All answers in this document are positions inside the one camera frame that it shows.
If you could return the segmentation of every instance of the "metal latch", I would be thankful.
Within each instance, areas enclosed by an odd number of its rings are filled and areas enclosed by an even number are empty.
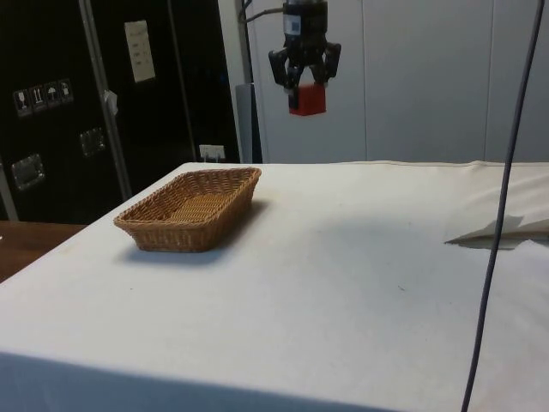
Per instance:
[[[27,158],[11,165],[15,185],[20,191],[25,191],[45,179],[44,165],[39,154],[31,154]]]

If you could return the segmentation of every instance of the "basket rim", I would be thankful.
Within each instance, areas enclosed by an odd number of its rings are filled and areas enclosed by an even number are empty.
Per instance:
[[[171,184],[172,182],[182,179],[184,176],[196,174],[196,173],[229,173],[229,172],[243,172],[243,171],[252,171],[252,174],[247,178],[244,179],[242,182],[242,185],[234,191],[234,193],[231,195],[230,199],[226,201],[226,204],[220,208],[215,214],[209,216],[204,221],[140,221],[137,219],[124,219],[123,216],[127,215],[132,210],[138,208],[145,202],[148,202],[151,197],[160,194],[162,191],[166,190],[166,187]],[[181,230],[181,229],[201,229],[203,227],[210,226],[213,222],[217,221],[220,216],[223,214],[223,212],[226,210],[227,206],[231,204],[234,199],[241,195],[243,191],[246,190],[247,187],[254,185],[259,180],[259,177],[262,174],[262,170],[258,167],[230,167],[230,168],[223,168],[223,169],[201,169],[201,170],[194,170],[190,172],[181,173],[178,176],[171,179],[166,184],[162,185],[159,189],[156,191],[150,193],[149,195],[145,196],[142,200],[139,202],[129,206],[127,209],[123,210],[118,214],[114,219],[113,223],[115,226],[120,227],[122,229],[128,229],[133,227],[139,227],[141,229],[146,228],[171,228],[173,230]]]

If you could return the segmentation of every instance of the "wooden table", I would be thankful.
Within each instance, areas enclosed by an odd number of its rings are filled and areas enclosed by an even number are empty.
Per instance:
[[[0,221],[0,282],[45,255],[84,227]]]

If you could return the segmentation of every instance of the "white paper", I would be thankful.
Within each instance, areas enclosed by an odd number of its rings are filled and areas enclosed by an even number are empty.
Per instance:
[[[136,83],[154,79],[153,55],[148,42],[147,22],[129,21],[124,23],[128,51],[130,52],[131,69]]]

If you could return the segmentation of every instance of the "wall sign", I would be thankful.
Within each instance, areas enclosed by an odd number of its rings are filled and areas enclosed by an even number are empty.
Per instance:
[[[154,73],[151,45],[148,42],[147,22],[144,20],[130,21],[124,23],[124,29],[134,81],[138,83],[154,79],[156,74]]]
[[[49,82],[45,86],[17,90],[13,93],[17,116],[24,118],[33,112],[41,112],[47,108],[60,106],[62,103],[72,103],[75,96],[69,79]]]

